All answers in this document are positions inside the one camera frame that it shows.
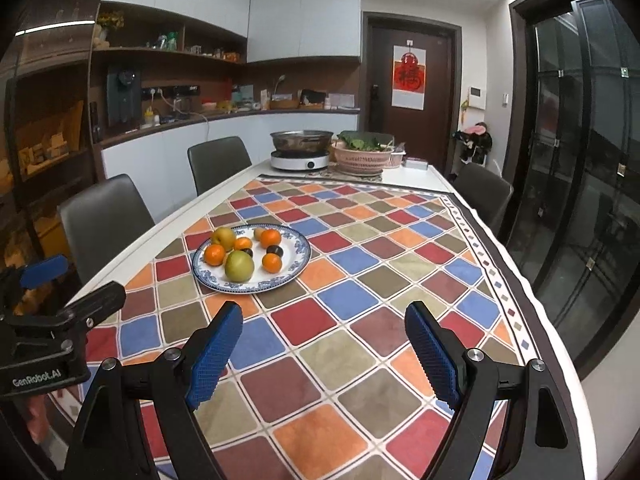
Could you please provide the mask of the large yellow pear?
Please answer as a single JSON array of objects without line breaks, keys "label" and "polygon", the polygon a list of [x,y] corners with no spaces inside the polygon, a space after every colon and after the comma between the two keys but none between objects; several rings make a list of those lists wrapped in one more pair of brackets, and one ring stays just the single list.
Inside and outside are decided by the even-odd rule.
[{"label": "large yellow pear", "polygon": [[217,244],[224,248],[225,252],[231,252],[236,241],[236,234],[228,226],[220,226],[212,233],[210,240],[213,245]]}]

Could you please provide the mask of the small orange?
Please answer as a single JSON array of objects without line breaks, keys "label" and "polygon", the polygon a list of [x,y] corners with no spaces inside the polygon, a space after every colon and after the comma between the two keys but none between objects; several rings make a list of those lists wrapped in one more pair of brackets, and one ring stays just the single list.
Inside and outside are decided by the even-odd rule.
[{"label": "small orange", "polygon": [[235,250],[250,249],[253,247],[253,241],[249,237],[238,237],[233,244]]}]

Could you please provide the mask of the large orange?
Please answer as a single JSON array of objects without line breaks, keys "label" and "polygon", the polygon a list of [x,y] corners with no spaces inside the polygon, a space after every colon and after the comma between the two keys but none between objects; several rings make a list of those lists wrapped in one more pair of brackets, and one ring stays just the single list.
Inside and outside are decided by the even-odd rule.
[{"label": "large orange", "polygon": [[264,229],[259,237],[260,246],[265,249],[268,249],[270,246],[278,246],[281,240],[281,233],[277,229]]}]

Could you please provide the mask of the dark chair near left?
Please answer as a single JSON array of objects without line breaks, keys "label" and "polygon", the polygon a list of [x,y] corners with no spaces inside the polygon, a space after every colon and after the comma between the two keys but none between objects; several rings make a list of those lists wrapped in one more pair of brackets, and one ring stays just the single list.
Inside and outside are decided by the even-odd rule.
[{"label": "dark chair near left", "polygon": [[58,207],[58,215],[82,284],[155,226],[128,174],[74,195]]}]

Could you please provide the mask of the dark chair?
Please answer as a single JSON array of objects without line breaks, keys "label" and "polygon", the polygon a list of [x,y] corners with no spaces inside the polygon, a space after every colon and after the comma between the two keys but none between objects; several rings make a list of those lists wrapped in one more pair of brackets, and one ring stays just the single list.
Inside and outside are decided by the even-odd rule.
[{"label": "dark chair", "polygon": [[498,174],[472,162],[462,167],[452,185],[497,235],[513,193],[512,185]]},{"label": "dark chair", "polygon": [[198,195],[252,166],[250,155],[238,136],[193,145],[188,149],[188,159]]},{"label": "dark chair", "polygon": [[58,215],[82,284],[155,226],[128,174],[74,195],[58,207]]}]

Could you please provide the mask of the white lower cabinets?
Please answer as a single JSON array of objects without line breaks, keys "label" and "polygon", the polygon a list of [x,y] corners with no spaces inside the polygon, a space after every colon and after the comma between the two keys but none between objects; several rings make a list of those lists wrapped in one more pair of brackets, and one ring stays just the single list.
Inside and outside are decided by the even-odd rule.
[{"label": "white lower cabinets", "polygon": [[352,112],[269,112],[216,118],[137,136],[101,151],[107,179],[126,174],[155,222],[200,194],[192,168],[218,182],[270,159],[271,135],[279,131],[356,130]]}]

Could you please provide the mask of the white cabinets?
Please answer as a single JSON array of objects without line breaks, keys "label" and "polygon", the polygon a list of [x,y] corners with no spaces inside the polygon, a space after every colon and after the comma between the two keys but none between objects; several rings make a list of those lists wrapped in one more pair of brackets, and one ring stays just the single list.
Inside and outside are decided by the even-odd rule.
[{"label": "white cabinets", "polygon": [[358,58],[361,0],[104,0],[195,18],[247,40],[250,63]]},{"label": "white cabinets", "polygon": [[271,135],[279,131],[356,130],[352,112],[269,112],[216,118],[137,136],[101,151],[107,179],[126,174],[155,222],[200,194],[192,168],[218,182],[270,159]]}]

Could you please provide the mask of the blue white porcelain plate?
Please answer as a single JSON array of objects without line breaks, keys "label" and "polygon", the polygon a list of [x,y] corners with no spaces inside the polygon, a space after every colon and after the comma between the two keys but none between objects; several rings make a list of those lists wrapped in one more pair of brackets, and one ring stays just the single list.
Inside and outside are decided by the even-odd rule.
[{"label": "blue white porcelain plate", "polygon": [[303,234],[258,223],[216,229],[192,255],[191,270],[200,284],[215,292],[259,294],[292,282],[310,257]]}]

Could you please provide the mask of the dark chair far left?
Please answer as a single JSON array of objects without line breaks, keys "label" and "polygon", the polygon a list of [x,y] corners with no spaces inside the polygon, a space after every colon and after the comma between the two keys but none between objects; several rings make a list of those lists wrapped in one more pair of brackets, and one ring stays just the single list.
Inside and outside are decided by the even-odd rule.
[{"label": "dark chair far left", "polygon": [[198,195],[252,166],[250,155],[238,136],[193,145],[188,149],[188,159]]}]

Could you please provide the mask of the black water dispenser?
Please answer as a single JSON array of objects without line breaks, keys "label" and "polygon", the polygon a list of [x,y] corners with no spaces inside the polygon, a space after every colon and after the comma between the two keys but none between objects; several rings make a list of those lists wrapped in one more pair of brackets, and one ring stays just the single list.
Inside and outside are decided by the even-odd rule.
[{"label": "black water dispenser", "polygon": [[115,127],[142,117],[142,85],[138,70],[112,66],[106,75],[107,125]]}]

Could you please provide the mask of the steel pot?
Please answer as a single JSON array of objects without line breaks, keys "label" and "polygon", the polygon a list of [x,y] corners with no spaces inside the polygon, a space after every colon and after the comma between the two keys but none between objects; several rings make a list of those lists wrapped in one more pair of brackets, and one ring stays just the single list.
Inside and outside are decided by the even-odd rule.
[{"label": "steel pot", "polygon": [[332,131],[285,130],[270,134],[274,148],[280,153],[320,154],[329,151]]}]

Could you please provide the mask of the small white box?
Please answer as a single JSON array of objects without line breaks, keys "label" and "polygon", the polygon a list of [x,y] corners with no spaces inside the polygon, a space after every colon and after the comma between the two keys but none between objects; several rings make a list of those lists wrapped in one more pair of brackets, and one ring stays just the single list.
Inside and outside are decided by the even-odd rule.
[{"label": "small white box", "polygon": [[406,168],[409,168],[409,169],[419,169],[419,170],[427,170],[428,169],[428,162],[426,160],[422,160],[422,159],[416,159],[416,158],[407,157],[407,158],[404,159],[402,164]]}]

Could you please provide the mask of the glass sliding door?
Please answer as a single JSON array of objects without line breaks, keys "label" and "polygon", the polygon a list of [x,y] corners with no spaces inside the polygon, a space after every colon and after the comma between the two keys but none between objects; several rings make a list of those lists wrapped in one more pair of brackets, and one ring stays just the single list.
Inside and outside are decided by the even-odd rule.
[{"label": "glass sliding door", "polygon": [[508,248],[586,376],[639,288],[639,45],[611,0],[573,0],[527,27],[526,48]]}]

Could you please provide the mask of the pink basket with greens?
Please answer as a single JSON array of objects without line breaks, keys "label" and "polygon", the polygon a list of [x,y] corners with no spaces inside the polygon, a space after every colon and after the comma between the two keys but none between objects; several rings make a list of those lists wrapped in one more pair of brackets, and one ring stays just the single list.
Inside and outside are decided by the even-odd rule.
[{"label": "pink basket with greens", "polygon": [[394,166],[396,156],[405,156],[404,147],[388,133],[344,130],[333,137],[331,154],[344,174],[376,177]]}]

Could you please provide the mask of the white upper cabinets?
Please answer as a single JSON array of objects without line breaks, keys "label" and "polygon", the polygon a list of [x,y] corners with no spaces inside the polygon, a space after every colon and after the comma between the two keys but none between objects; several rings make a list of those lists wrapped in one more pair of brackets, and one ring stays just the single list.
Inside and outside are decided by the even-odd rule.
[{"label": "white upper cabinets", "polygon": [[358,58],[361,0],[104,0],[195,18],[247,40],[250,63]]}]

